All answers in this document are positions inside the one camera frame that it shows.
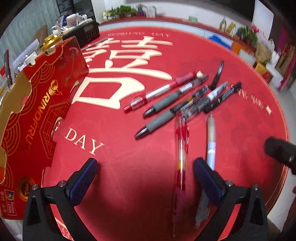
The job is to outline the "white blue patterned pen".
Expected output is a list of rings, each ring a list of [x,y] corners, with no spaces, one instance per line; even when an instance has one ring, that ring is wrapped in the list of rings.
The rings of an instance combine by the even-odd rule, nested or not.
[[[214,170],[215,168],[215,154],[216,154],[216,124],[215,118],[210,114],[207,120],[207,159],[206,162],[209,167]],[[209,215],[209,199],[206,196],[204,190],[202,190],[200,202],[197,210],[197,214],[195,217],[195,226],[198,228],[201,223],[208,217]]]

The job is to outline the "red pen pink grip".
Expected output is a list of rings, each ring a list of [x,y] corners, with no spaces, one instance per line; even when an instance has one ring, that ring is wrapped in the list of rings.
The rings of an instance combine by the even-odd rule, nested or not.
[[[173,191],[173,237],[176,236],[176,224],[182,217],[186,199],[186,161],[189,145],[189,129],[186,118],[180,112],[175,121],[177,168],[175,172],[175,185]]]

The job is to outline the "clear white label pen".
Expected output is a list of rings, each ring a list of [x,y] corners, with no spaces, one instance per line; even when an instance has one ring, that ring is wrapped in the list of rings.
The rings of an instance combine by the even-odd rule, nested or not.
[[[200,113],[207,104],[213,101],[222,91],[227,87],[228,81],[222,83],[211,91],[207,96],[201,98],[199,101],[192,104],[190,107],[186,108],[183,113],[183,119],[189,122],[194,116]]]

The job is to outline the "black marker pen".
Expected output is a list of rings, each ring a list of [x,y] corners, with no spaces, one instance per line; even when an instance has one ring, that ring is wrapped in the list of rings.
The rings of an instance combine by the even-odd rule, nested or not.
[[[207,104],[204,108],[204,113],[210,113],[218,106],[222,104],[227,98],[229,98],[232,94],[237,93],[241,89],[242,83],[237,82],[236,84],[232,85],[229,90],[227,90],[224,94],[217,97],[217,99],[213,100],[209,104]]]

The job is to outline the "grey grip pen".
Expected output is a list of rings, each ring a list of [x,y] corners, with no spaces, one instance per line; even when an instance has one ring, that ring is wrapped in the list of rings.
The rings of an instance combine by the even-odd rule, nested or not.
[[[188,99],[178,103],[177,105],[173,106],[172,108],[168,109],[164,113],[157,116],[154,120],[150,121],[146,124],[143,128],[141,128],[134,136],[136,140],[144,138],[145,136],[151,134],[159,127],[168,123],[172,118],[176,116],[177,113],[183,111],[185,108],[192,106],[195,102],[200,100],[204,94],[206,94],[209,90],[208,85],[197,90],[195,93],[191,95]]]
[[[181,86],[177,91],[171,93],[170,95],[164,97],[160,101],[156,102],[153,106],[148,108],[143,114],[143,118],[148,118],[163,110],[164,108],[170,106],[172,103],[177,101],[180,96],[182,96],[187,91],[193,89],[195,86],[201,85],[207,80],[209,75],[200,75],[195,79],[189,81],[188,83]]]

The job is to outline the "thin black marker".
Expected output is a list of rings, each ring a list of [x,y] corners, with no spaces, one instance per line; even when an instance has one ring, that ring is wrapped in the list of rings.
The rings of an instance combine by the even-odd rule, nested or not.
[[[213,81],[212,81],[211,85],[209,86],[210,90],[214,90],[217,87],[217,84],[219,82],[223,67],[224,67],[224,61],[222,60],[220,62],[220,65],[219,65],[219,68],[218,68],[218,70],[216,72],[216,75],[214,76]]]

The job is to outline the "clear red gel pen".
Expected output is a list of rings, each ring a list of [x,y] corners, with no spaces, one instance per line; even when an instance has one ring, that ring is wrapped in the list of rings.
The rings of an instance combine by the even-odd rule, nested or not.
[[[162,85],[159,88],[156,88],[152,91],[142,93],[141,95],[134,98],[130,104],[123,108],[124,113],[129,113],[133,110],[136,110],[153,99],[162,96],[163,94],[169,92],[175,87],[181,86],[182,84],[188,83],[189,81],[195,79],[196,77],[203,76],[201,71],[198,72],[189,72],[183,76],[177,77],[174,80],[170,81],[168,84]]]

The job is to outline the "red cardboard fruit box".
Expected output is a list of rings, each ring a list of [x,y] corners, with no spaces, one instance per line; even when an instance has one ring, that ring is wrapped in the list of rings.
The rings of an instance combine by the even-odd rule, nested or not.
[[[75,37],[26,66],[1,101],[1,217],[22,220],[33,185],[42,183],[56,144],[53,133],[88,73]]]

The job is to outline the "round red wedding rug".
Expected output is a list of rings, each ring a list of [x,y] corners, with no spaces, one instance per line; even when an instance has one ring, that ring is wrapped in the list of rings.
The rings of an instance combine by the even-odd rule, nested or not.
[[[207,151],[207,118],[188,123],[186,202],[181,220],[171,224],[177,151],[175,121],[136,140],[149,120],[143,106],[123,108],[142,93],[188,72],[208,75],[225,63],[220,82],[242,89],[213,111],[216,120],[215,170],[236,185],[257,184],[267,211],[283,188],[287,168],[264,152],[275,136],[289,139],[285,115],[261,76],[236,54],[195,34],[161,27],[121,27],[101,32],[104,43],[84,51],[89,73],[56,130],[53,161],[43,185],[67,180],[88,158],[101,165],[76,211],[97,240],[194,240],[200,185],[193,161]]]

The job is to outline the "blue plastic bag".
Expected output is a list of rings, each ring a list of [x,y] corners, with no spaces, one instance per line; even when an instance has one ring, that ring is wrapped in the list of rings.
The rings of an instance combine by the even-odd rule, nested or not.
[[[221,46],[223,46],[225,48],[228,48],[230,50],[232,49],[233,41],[228,38],[224,38],[219,35],[213,34],[210,37],[208,37],[208,39],[216,42],[217,44],[220,44]]]

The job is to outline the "potted plant right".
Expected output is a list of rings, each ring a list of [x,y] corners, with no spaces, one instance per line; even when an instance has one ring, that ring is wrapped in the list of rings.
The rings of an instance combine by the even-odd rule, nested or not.
[[[251,27],[245,26],[245,27],[239,27],[237,30],[236,35],[240,37],[240,39],[248,44],[248,45],[256,45],[258,41],[257,33],[259,32],[259,29],[252,25]]]

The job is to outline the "smartphone on stand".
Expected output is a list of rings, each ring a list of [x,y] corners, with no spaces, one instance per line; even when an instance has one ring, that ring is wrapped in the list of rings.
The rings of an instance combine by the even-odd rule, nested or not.
[[[4,53],[4,69],[5,69],[5,77],[6,77],[7,86],[10,87],[13,85],[13,78],[12,78],[12,74],[11,74],[10,56],[9,56],[8,49]]]

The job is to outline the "gold lid glass jar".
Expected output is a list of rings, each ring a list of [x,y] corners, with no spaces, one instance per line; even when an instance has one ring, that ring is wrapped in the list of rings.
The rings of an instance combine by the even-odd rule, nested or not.
[[[51,34],[44,40],[42,46],[42,52],[46,55],[51,55],[55,52],[56,45],[62,42],[62,37],[60,35]]]

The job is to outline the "brown chair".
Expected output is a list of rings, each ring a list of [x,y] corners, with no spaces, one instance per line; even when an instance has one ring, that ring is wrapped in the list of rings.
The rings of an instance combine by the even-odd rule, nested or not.
[[[39,47],[41,48],[44,44],[44,40],[46,39],[46,37],[48,37],[48,28],[47,25],[43,25],[41,28],[39,28],[39,30],[37,30],[37,32],[31,39],[30,44],[32,44],[34,40],[38,40]]]

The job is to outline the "black radio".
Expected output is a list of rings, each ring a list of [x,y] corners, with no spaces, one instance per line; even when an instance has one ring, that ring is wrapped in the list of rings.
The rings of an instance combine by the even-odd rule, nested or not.
[[[68,30],[62,32],[62,39],[66,40],[75,37],[80,48],[84,47],[100,36],[98,26],[99,23],[94,20],[90,22],[85,21],[81,25],[70,27]]]

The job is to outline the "white mug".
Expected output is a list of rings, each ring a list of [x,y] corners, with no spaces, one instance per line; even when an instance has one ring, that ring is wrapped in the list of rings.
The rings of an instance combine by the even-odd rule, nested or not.
[[[87,15],[72,14],[66,17],[66,26],[74,27],[87,20]]]

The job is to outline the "green potted plant left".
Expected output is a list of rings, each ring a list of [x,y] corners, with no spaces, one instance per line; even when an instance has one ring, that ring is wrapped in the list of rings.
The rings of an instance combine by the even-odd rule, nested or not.
[[[110,10],[103,12],[103,20],[110,21],[121,18],[129,18],[131,16],[137,15],[137,9],[127,5],[120,5],[116,8],[111,8]]]

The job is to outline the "small doll figurine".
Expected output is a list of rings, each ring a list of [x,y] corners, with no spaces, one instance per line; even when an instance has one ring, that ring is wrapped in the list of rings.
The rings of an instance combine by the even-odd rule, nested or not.
[[[137,5],[137,16],[145,16],[145,8],[146,6],[143,4],[138,4]]]

